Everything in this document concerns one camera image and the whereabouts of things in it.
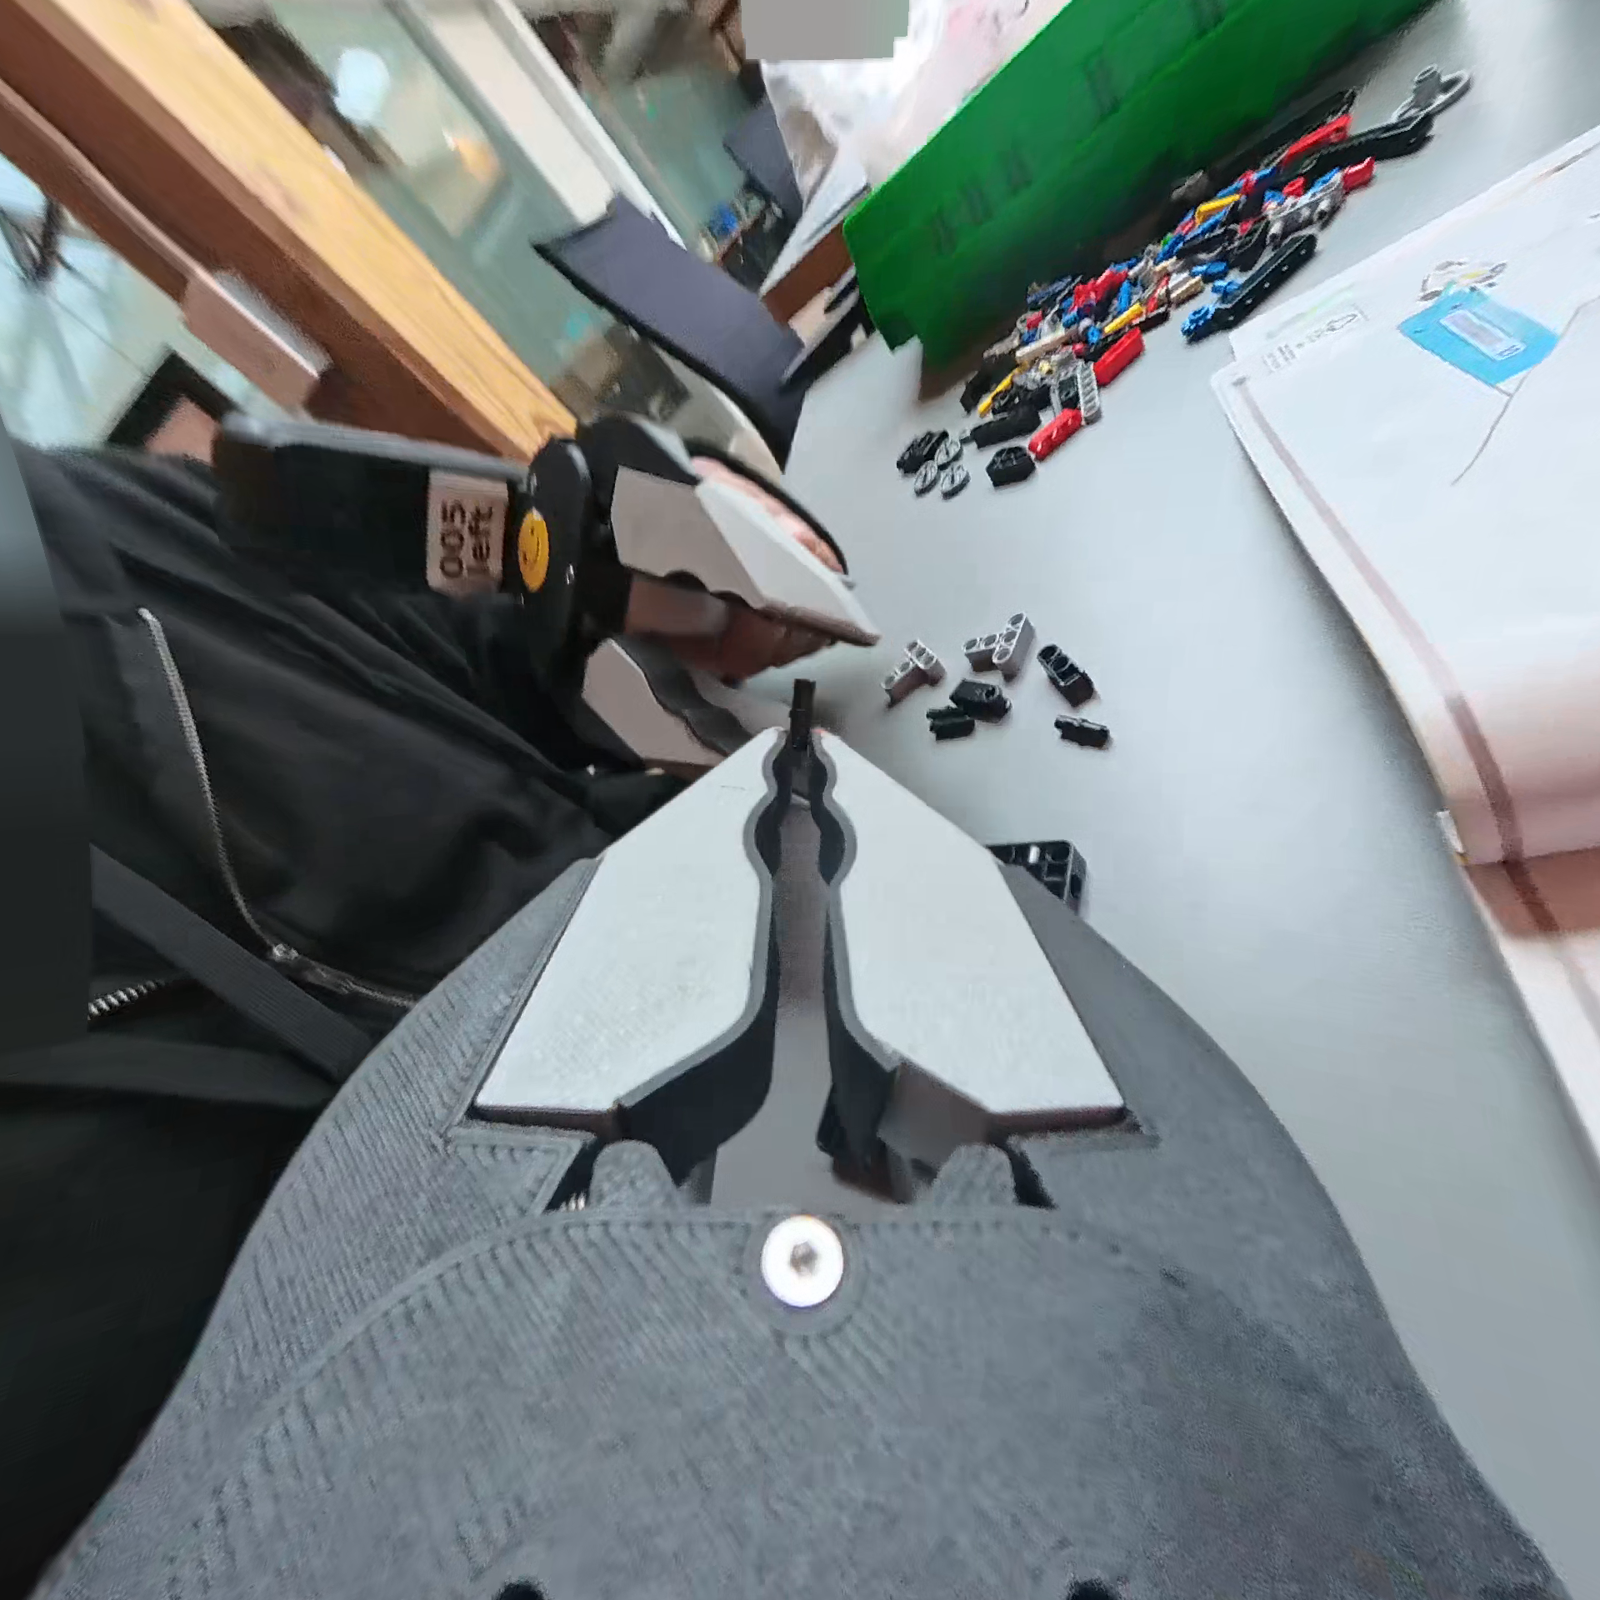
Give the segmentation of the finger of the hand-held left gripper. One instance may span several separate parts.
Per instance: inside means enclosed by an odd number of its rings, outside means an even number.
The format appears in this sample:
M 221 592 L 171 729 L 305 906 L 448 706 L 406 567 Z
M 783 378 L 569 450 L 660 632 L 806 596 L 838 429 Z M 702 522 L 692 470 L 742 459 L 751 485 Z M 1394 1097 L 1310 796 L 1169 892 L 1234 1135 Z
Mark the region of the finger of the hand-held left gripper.
M 596 645 L 583 665 L 580 703 L 641 767 L 716 767 L 752 738 L 681 660 L 645 642 Z
M 620 471 L 610 492 L 620 567 L 670 588 L 698 588 L 837 645 L 871 646 L 881 627 L 830 570 L 752 492 L 720 477 Z

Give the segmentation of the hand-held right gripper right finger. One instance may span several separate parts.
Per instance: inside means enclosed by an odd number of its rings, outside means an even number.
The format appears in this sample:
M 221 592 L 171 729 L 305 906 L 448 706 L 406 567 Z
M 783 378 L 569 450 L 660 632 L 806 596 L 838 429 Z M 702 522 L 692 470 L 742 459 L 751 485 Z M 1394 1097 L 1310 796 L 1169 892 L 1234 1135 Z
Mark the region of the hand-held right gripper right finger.
M 902 1199 L 960 1147 L 1109 1129 L 1127 1103 L 1006 865 L 837 734 L 812 735 L 834 1171 Z

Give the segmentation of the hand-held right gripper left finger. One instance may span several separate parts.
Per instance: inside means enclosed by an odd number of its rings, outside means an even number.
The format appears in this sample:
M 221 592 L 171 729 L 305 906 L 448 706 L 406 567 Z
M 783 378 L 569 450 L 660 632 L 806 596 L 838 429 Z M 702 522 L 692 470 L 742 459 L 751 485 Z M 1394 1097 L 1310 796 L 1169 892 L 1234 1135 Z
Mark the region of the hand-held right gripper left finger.
M 692 1184 L 771 1085 L 785 735 L 608 846 L 469 1103 L 474 1132 L 649 1147 Z

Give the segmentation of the black lego frame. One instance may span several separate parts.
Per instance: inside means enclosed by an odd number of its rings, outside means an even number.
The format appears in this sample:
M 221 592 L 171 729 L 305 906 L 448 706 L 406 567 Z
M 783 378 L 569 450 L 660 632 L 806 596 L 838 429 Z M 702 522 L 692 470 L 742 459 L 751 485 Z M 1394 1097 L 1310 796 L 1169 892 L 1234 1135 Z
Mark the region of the black lego frame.
M 1088 865 L 1070 838 L 1031 838 L 987 846 L 1002 865 L 1024 870 L 1070 911 L 1080 914 L 1085 902 Z

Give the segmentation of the pile of lego pieces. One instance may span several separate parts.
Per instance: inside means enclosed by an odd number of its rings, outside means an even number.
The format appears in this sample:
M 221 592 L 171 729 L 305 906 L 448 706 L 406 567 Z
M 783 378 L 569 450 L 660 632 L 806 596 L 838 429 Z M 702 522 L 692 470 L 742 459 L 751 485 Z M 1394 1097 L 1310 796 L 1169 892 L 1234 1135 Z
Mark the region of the pile of lego pieces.
M 1212 186 L 1185 177 L 1185 203 L 1141 252 L 1096 275 L 1031 286 L 1024 313 L 960 389 L 960 428 L 912 435 L 894 470 L 916 496 L 952 499 L 977 470 L 992 488 L 1027 479 L 1105 415 L 1105 389 L 1178 322 L 1185 345 L 1235 331 L 1317 252 L 1319 236 L 1374 168 L 1419 153 L 1437 120 L 1473 86 L 1469 68 L 1426 65 L 1380 122 L 1353 122 L 1356 90 L 1337 90 L 1270 124 L 1242 172 Z

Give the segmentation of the person's left hand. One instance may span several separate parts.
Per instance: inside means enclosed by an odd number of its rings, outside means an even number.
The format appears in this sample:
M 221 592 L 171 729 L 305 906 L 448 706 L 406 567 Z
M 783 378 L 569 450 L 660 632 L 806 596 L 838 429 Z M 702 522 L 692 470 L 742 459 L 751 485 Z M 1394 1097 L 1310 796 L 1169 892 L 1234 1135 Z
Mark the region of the person's left hand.
M 783 499 L 740 475 L 726 475 L 721 479 L 734 493 L 751 499 L 774 531 L 808 549 L 813 560 L 844 574 L 838 552 Z M 626 632 L 660 645 L 681 664 L 726 682 L 785 665 L 830 645 L 830 639 L 808 627 L 751 611 L 737 596 L 713 596 L 685 585 L 681 578 L 649 574 L 631 578 Z

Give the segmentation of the black chair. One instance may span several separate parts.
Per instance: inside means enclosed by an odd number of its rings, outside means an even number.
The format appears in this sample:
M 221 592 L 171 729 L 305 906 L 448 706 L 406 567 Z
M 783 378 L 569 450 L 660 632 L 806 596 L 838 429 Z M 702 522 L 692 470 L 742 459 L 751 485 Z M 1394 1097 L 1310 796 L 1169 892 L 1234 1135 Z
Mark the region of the black chair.
M 855 284 L 837 292 L 813 338 L 771 317 L 755 292 L 681 246 L 649 214 L 613 196 L 599 218 L 533 242 L 574 292 L 721 390 L 765 438 L 777 465 L 812 385 L 869 334 Z

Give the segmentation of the green plastic bin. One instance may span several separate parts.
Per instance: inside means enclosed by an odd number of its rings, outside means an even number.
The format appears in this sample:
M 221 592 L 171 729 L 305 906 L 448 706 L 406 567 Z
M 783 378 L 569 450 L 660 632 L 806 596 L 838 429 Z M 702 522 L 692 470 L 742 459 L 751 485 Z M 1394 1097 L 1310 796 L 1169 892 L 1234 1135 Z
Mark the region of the green plastic bin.
M 951 364 L 1423 3 L 1067 3 L 844 218 L 890 350 Z

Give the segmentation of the open instruction booklet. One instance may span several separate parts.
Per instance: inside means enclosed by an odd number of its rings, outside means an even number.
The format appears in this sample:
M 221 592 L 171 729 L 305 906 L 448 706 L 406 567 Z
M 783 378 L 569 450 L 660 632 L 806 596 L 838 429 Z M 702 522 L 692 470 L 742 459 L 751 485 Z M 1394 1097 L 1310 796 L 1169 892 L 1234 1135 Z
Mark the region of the open instruction booklet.
M 1216 399 L 1385 678 L 1596 1121 L 1596 129 L 1231 336 Z

